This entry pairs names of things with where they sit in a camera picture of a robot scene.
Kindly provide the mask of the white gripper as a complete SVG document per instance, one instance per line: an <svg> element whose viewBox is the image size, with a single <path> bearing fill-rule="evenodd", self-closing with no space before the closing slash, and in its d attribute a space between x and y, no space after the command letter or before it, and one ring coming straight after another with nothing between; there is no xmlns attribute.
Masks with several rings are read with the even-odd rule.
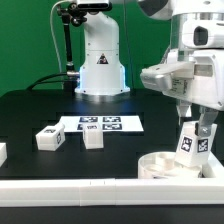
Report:
<svg viewBox="0 0 224 224"><path fill-rule="evenodd" d="M224 50L171 52L160 72L168 79L162 92L180 99L176 104L179 125L192 117L191 103L205 106L199 108L195 134L210 136L217 110L224 111Z"/></svg>

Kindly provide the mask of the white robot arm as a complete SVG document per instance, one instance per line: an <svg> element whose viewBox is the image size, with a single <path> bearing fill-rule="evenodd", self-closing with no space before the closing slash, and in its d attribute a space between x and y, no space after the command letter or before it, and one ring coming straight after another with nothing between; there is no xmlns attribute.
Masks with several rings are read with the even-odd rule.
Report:
<svg viewBox="0 0 224 224"><path fill-rule="evenodd" d="M166 96L202 107L195 131L208 136L224 111L224 0L136 0L150 18L171 22L170 51L163 63L141 72L143 85ZM89 72L118 63L117 34L104 27L102 11L119 0L78 0L87 13L86 59L81 81L93 92Z"/></svg>

